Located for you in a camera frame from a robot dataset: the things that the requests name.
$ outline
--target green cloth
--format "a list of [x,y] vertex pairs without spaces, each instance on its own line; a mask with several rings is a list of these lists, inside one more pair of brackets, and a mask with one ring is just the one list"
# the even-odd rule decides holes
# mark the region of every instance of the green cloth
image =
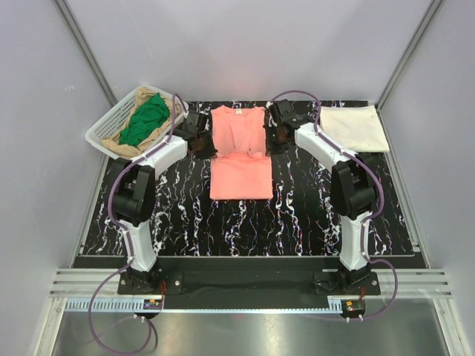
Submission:
[[170,110],[157,93],[144,102],[131,116],[128,126],[120,133],[119,144],[137,147],[170,117]]

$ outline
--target black mounting plate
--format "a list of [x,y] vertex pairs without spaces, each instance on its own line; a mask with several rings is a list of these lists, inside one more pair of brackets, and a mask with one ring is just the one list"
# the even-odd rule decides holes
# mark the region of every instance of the black mounting plate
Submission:
[[[165,282],[165,295],[181,294],[183,287],[183,273],[180,271],[164,271],[160,275],[160,282]],[[117,294],[162,294],[160,286],[147,289],[142,283],[137,283],[128,273],[120,275]]]
[[313,284],[315,286],[315,294],[317,295],[360,295],[360,287],[364,287],[364,293],[366,295],[381,295],[381,289],[379,288],[378,275],[375,272],[371,272],[368,278],[365,278],[358,283],[354,288],[343,290],[342,287],[336,287],[335,289],[327,289],[324,286],[319,286],[317,283],[328,281],[337,272],[314,272]]

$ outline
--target white cloth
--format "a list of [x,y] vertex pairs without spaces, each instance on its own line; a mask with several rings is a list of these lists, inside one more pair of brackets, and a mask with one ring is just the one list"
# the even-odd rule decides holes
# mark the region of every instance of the white cloth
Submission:
[[374,106],[321,108],[321,128],[337,143],[355,152],[389,152]]

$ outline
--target beige cloth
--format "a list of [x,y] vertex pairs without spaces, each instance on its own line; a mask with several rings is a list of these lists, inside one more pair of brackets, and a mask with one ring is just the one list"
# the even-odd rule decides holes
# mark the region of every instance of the beige cloth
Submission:
[[[137,92],[135,93],[135,105],[129,113],[127,120],[124,122],[124,125],[111,137],[101,140],[101,143],[105,148],[111,150],[112,152],[118,154],[123,158],[134,158],[142,154],[145,150],[147,150],[147,148],[150,147],[150,145],[158,138],[158,136],[160,136],[160,134],[162,134],[163,131],[165,131],[168,126],[171,125],[170,115],[170,117],[163,123],[162,126],[153,130],[150,136],[144,139],[136,148],[130,145],[119,145],[120,132],[128,126],[128,123],[131,121],[131,116],[135,113],[138,107],[141,106],[141,104],[149,100],[156,93],[157,92],[149,90],[146,87],[140,87],[137,89]],[[166,106],[168,106],[168,109],[170,109],[171,114],[173,108],[171,100],[163,98],[163,101],[165,101]],[[181,110],[179,104],[175,104],[175,110],[178,116]]]
[[321,109],[321,128],[345,148],[355,152],[389,152],[374,106]]

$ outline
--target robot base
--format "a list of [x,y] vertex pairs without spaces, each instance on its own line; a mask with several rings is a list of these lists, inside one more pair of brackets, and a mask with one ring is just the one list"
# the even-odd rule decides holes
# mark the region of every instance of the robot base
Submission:
[[369,266],[358,271],[348,271],[340,266],[337,271],[315,272],[313,284],[317,295],[380,295],[378,275]]
[[165,283],[165,294],[181,294],[183,273],[179,271],[162,271],[158,261],[149,272],[129,268],[120,275],[117,294],[162,294],[160,283]]

